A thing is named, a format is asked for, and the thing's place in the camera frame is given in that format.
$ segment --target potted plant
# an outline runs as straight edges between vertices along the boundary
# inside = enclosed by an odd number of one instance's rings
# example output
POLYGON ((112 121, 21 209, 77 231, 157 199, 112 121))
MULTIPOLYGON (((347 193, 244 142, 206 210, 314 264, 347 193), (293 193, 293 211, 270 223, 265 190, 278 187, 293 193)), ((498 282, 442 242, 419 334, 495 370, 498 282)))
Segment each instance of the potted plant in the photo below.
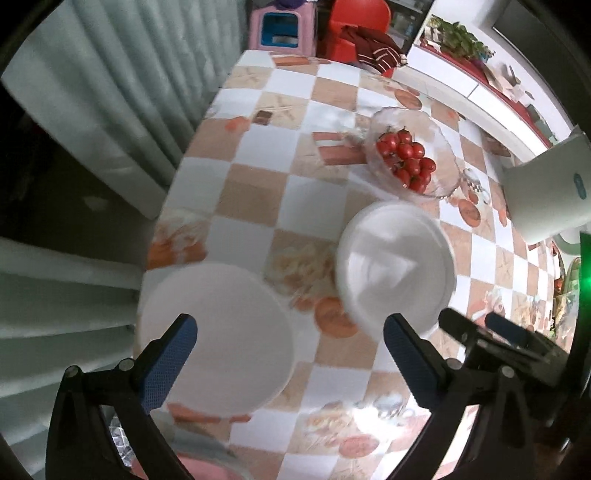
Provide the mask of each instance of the potted plant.
POLYGON ((486 62, 495 54, 472 33, 468 32, 460 22, 449 23, 442 18, 433 16, 430 26, 443 33, 441 50, 458 60, 466 59, 475 63, 486 62))

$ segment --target red chair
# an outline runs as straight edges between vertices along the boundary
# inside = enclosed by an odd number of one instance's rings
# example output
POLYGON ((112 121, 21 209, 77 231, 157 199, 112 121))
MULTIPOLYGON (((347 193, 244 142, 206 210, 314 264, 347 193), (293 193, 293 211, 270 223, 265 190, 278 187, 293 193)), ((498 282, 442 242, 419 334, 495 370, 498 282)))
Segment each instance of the red chair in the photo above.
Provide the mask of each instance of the red chair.
POLYGON ((392 12, 384 0, 336 0, 324 41, 325 58, 341 63, 357 61, 355 45, 339 38, 343 27, 354 25, 386 33, 391 18, 392 12))

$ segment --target pink stool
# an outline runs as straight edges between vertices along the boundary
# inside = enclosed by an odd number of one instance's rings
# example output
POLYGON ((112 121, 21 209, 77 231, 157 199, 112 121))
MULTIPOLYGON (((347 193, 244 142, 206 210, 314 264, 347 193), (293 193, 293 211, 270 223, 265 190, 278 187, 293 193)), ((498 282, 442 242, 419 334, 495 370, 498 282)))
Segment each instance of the pink stool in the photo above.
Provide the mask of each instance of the pink stool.
POLYGON ((248 48, 314 57, 316 3, 306 2, 295 10, 275 7, 254 10, 248 48))

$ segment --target gray curtain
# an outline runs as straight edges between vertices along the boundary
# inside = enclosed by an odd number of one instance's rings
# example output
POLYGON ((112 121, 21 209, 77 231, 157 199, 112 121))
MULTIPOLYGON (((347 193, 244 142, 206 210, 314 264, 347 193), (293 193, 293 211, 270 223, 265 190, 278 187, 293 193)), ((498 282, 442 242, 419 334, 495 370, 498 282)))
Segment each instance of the gray curtain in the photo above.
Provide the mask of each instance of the gray curtain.
POLYGON ((64 370, 131 356, 141 278, 134 265, 0 238, 0 433, 35 479, 64 370))
POLYGON ((144 216, 246 39, 246 0, 65 0, 2 75, 57 142, 144 216))

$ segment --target checkered tablecloth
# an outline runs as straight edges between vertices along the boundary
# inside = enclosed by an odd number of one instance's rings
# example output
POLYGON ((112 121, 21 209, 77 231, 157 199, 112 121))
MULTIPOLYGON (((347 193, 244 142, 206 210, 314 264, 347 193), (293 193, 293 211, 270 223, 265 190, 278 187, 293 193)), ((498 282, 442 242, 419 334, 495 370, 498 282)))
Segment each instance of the checkered tablecloth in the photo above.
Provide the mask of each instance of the checkered tablecloth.
MULTIPOLYGON (((514 162, 506 148, 454 110, 392 80, 326 60, 245 52, 177 172, 142 301, 180 265, 207 260, 261 275, 288 307, 297 364, 276 399, 234 419, 177 412, 184 428, 214 435, 257 479, 380 480, 428 418, 383 341, 350 322, 334 286, 344 227, 391 196, 354 155, 342 161, 320 155, 312 135, 367 126, 384 106, 427 112, 466 169, 451 198, 423 205, 456 256, 450 305, 476 322, 495 310, 522 326, 548 329, 550 243, 529 249, 507 218, 498 183, 502 167, 514 162)), ((463 358, 443 332, 430 340, 444 357, 463 358)), ((467 411, 439 475, 453 468, 474 412, 467 411)))

